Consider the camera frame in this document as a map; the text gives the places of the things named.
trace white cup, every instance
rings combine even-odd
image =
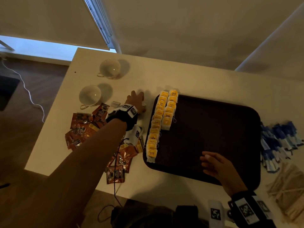
[[[82,103],[80,109],[86,109],[89,106],[93,106],[99,102],[101,99],[101,90],[98,86],[89,85],[84,88],[79,93],[79,101]]]
[[[120,75],[120,63],[116,59],[109,58],[100,64],[99,71],[98,77],[117,79]]]

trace black tray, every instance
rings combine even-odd
[[[146,143],[158,96],[154,101]],[[260,116],[252,108],[185,95],[178,96],[176,123],[161,130],[154,170],[221,185],[203,173],[202,151],[229,159],[250,190],[260,184]]]

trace white table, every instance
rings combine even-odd
[[[119,59],[126,75],[119,80],[97,77],[100,63],[107,58]],[[303,82],[78,48],[25,169],[50,175],[71,152],[64,134],[69,131],[72,114],[81,111],[79,91],[90,84],[104,90],[105,103],[123,103],[132,90],[144,91],[147,112],[138,122],[145,131],[155,97],[161,90],[176,88],[183,95],[252,107],[265,125],[292,120],[304,135]],[[95,108],[81,112],[91,113]],[[304,151],[296,151],[295,157],[294,161],[300,164],[304,161]],[[275,214],[276,225],[293,227],[281,222],[279,208],[266,194],[265,184],[274,175],[262,169],[261,178],[256,193]],[[113,184],[106,184],[105,175],[96,189],[113,194]],[[172,209],[195,204],[203,218],[208,218],[208,199],[219,200],[226,208],[230,200],[221,186],[148,168],[141,155],[133,159],[126,182],[117,187],[117,195]]]

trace cup handle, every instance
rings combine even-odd
[[[80,106],[80,109],[86,109],[86,108],[88,108],[87,105],[82,104],[82,105]]]

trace wrist strap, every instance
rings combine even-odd
[[[107,115],[106,121],[110,122],[112,119],[117,118],[127,123],[127,130],[132,130],[137,123],[138,110],[135,106],[130,104],[123,104],[119,108],[116,108],[112,113]]]

